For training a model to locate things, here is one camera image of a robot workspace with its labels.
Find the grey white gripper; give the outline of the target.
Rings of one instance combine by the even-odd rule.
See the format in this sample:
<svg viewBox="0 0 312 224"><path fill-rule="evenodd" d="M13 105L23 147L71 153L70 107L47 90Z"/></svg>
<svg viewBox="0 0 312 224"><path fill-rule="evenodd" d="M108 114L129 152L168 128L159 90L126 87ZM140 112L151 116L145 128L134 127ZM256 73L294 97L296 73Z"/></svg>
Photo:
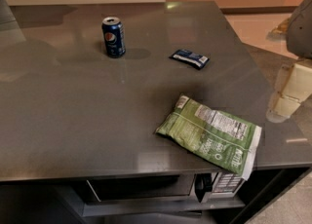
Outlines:
<svg viewBox="0 0 312 224"><path fill-rule="evenodd" d="M312 58L312 0L303 0L293 11L286 36L287 50ZM312 59L299 59L282 65L271 95L266 118L283 123L312 94Z"/></svg>

